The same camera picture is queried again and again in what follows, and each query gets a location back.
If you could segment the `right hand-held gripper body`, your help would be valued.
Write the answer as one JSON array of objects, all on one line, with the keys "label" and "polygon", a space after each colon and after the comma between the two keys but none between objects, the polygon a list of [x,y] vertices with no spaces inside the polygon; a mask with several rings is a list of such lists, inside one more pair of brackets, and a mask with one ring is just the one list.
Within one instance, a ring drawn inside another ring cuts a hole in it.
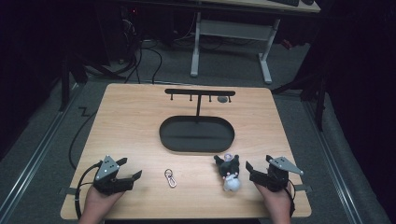
[{"label": "right hand-held gripper body", "polygon": [[289,173],[303,175],[304,172],[286,157],[274,158],[269,162],[267,173],[255,170],[254,175],[249,174],[249,180],[264,186],[272,192],[285,189],[289,183]]}]

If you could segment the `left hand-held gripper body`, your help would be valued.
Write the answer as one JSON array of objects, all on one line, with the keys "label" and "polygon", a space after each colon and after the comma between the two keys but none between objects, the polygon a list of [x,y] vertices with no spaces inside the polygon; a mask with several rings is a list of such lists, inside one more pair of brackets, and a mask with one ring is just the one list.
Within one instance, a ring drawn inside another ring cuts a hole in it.
[{"label": "left hand-held gripper body", "polygon": [[99,170],[95,174],[93,186],[105,195],[132,190],[134,181],[131,177],[118,179],[117,174],[119,170],[120,166],[116,164],[116,161],[109,155],[106,155]]}]

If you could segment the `black and white plush keychain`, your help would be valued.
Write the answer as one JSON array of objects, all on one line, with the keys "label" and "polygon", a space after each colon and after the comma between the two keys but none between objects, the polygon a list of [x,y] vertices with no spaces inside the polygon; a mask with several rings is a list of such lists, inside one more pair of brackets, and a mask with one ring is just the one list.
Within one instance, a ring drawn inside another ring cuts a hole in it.
[{"label": "black and white plush keychain", "polygon": [[241,186],[239,180],[239,156],[226,153],[223,158],[218,155],[214,156],[218,172],[223,180],[223,189],[225,191],[238,191]]}]

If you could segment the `silver carabiner keychain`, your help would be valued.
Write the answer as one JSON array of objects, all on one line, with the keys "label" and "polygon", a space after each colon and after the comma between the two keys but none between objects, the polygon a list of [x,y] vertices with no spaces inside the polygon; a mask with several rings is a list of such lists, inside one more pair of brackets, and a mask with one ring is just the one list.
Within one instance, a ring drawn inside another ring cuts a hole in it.
[{"label": "silver carabiner keychain", "polygon": [[166,169],[164,171],[164,176],[167,179],[167,182],[168,182],[168,185],[170,188],[175,188],[177,186],[177,182],[174,178],[174,174],[171,169]]}]

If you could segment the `black hook stand with tray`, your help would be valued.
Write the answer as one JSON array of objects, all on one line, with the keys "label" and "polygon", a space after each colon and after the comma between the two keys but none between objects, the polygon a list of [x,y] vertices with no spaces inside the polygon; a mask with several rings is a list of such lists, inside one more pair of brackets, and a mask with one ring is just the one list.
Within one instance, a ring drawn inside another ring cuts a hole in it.
[{"label": "black hook stand with tray", "polygon": [[227,150],[234,140],[233,125],[221,117],[202,116],[202,97],[207,96],[225,98],[228,103],[235,91],[183,90],[165,89],[174,95],[189,95],[197,97],[196,114],[194,116],[172,116],[160,126],[159,135],[164,147],[174,152],[220,153]]}]

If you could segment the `person's right hand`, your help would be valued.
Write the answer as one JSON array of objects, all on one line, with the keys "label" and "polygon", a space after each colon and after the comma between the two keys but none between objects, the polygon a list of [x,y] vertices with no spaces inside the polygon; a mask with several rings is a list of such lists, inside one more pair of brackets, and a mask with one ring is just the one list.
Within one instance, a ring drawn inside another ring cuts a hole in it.
[{"label": "person's right hand", "polygon": [[291,200],[285,190],[272,192],[256,184],[255,187],[263,198],[263,203],[273,224],[291,224]]}]

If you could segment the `person's left hand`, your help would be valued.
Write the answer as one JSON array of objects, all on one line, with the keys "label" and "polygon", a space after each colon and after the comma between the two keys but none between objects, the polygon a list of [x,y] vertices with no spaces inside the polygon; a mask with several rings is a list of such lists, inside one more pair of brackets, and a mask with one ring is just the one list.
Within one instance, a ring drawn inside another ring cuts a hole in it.
[{"label": "person's left hand", "polygon": [[122,196],[123,192],[105,195],[99,192],[95,187],[90,187],[78,224],[100,224]]}]

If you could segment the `black metal stand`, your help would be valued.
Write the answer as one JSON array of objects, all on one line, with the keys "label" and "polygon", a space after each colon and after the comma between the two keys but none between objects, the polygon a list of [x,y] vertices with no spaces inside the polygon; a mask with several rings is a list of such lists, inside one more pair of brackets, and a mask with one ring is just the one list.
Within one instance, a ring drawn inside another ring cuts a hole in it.
[{"label": "black metal stand", "polygon": [[328,75],[323,74],[312,74],[306,77],[300,77],[287,83],[281,87],[271,90],[272,94],[280,94],[281,92],[287,90],[297,90],[300,89],[300,98],[302,101],[316,101],[316,109],[314,113],[314,122],[317,128],[322,132],[322,117],[325,109],[325,93],[326,93],[326,83]]},{"label": "black metal stand", "polygon": [[76,53],[66,53],[62,60],[62,98],[60,110],[64,112],[70,102],[70,77],[73,77],[77,84],[86,84],[88,75],[85,66],[88,65],[106,77],[121,79],[115,72],[104,68],[99,63],[89,61],[81,55]]}]

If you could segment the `black keyboard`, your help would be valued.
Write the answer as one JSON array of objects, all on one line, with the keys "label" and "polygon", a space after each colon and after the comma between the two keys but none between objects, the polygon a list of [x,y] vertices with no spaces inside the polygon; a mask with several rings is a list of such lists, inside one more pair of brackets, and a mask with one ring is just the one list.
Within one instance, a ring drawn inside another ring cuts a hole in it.
[{"label": "black keyboard", "polygon": [[299,3],[300,3],[300,0],[268,0],[268,1],[286,5],[286,6],[290,6],[290,7],[297,7],[297,6],[299,6]]}]

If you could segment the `metal floor rail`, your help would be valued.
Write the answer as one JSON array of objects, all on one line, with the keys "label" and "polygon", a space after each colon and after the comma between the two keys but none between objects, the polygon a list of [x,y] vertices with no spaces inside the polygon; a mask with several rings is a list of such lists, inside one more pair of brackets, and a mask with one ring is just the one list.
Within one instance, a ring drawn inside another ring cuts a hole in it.
[{"label": "metal floor rail", "polygon": [[315,112],[312,105],[307,102],[302,102],[304,111],[307,114],[311,125],[319,140],[320,150],[324,159],[324,163],[328,169],[329,175],[332,179],[333,185],[337,192],[338,198],[346,212],[346,216],[350,224],[363,224],[361,215],[354,203],[350,189],[344,180],[343,175],[336,163],[336,160],[331,152],[330,146],[326,140],[324,133],[318,128],[315,120]]},{"label": "metal floor rail", "polygon": [[0,162],[0,224],[6,224],[11,217],[47,155],[70,105],[82,89],[82,84],[73,84],[69,89],[70,99],[62,105],[62,89],[57,86]]}]

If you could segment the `white metal frame desk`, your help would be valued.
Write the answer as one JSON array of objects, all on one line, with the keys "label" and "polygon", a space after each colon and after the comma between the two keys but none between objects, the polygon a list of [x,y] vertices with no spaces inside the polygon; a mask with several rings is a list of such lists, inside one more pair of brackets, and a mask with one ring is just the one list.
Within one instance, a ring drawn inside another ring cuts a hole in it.
[{"label": "white metal frame desk", "polygon": [[230,37],[245,40],[263,41],[265,46],[262,52],[258,54],[258,60],[262,69],[263,80],[266,84],[272,83],[269,71],[267,57],[273,45],[278,26],[280,24],[280,16],[285,13],[296,13],[297,15],[317,14],[321,8],[315,0],[300,0],[299,6],[290,7],[268,0],[195,0],[197,7],[233,7],[235,9],[258,9],[274,12],[275,18],[271,24],[253,24],[237,21],[220,21],[217,19],[203,19],[202,9],[196,13],[195,17],[195,34],[194,48],[191,58],[191,76],[197,77],[199,74],[200,62],[200,38],[202,35]]}]

